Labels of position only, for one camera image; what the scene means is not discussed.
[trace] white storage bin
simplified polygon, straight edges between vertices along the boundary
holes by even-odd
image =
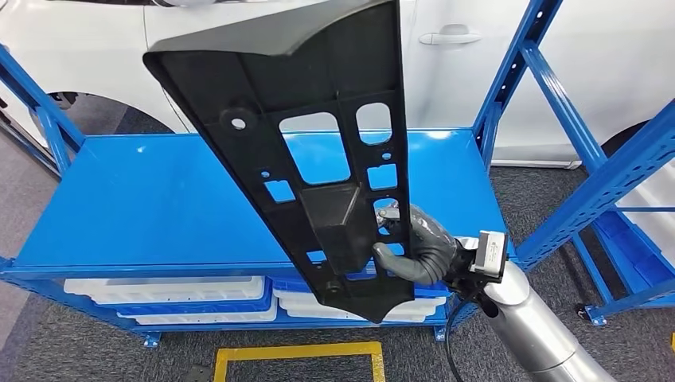
[[[319,304],[315,296],[311,293],[273,290],[273,295],[279,298],[279,305],[287,310],[288,315],[291,317],[364,320],[364,318],[361,318],[356,314]],[[436,307],[444,304],[446,300],[445,297],[437,297],[417,298],[413,301],[404,302],[392,309],[384,320],[423,322],[426,316],[434,314],[436,312]]]
[[[303,293],[303,292],[287,292],[285,290],[272,290],[272,294],[279,298],[279,301],[281,302],[294,302],[294,303],[302,303],[304,305],[308,306],[323,306],[318,303],[316,300],[316,297],[311,294],[311,293]],[[398,305],[396,308],[392,309],[392,312],[400,310],[400,311],[408,311],[408,310],[427,310],[427,309],[433,309],[433,311],[430,314],[433,314],[436,310],[436,307],[439,305],[442,305],[445,303],[447,298],[445,297],[436,297],[436,298],[416,298],[413,301],[408,301],[404,302],[400,305]]]
[[[270,309],[265,312],[239,313],[198,313],[198,314],[144,314],[126,316],[140,325],[176,325],[176,324],[222,324],[227,322],[270,322],[276,319],[277,299],[271,298]]]
[[[364,318],[357,316],[356,314],[347,313],[344,310],[339,310],[335,308],[328,308],[328,310],[287,310],[286,313],[289,317],[297,318],[329,318],[333,320],[356,320],[356,321],[365,321]],[[410,315],[396,315],[396,314],[387,314],[387,317],[384,318],[385,321],[389,322],[424,322],[427,316],[410,314]]]
[[[66,293],[89,296],[98,304],[257,300],[263,276],[155,279],[68,279]]]

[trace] round hole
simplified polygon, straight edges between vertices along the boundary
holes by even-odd
[[[234,118],[232,120],[232,125],[237,130],[243,130],[246,127],[246,122],[241,118]]]

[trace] white car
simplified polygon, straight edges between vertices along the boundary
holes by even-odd
[[[0,0],[0,42],[48,93],[135,107],[194,132],[141,56],[167,37],[325,0],[161,7],[151,0]],[[409,127],[474,122],[528,0],[401,0]],[[542,50],[596,139],[656,114],[675,90],[675,2],[565,0]],[[45,145],[26,108],[0,84],[4,110]],[[526,74],[501,119],[494,160],[573,166],[565,133]]]

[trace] perforated upright post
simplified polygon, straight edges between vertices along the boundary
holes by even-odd
[[[675,157],[675,101],[670,101],[517,249],[529,269]]]

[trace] silver robot arm segment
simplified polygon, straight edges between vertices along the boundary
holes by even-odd
[[[533,380],[615,381],[548,308],[518,266],[507,261],[501,283],[488,283],[484,293],[497,307],[484,310],[490,326]]]

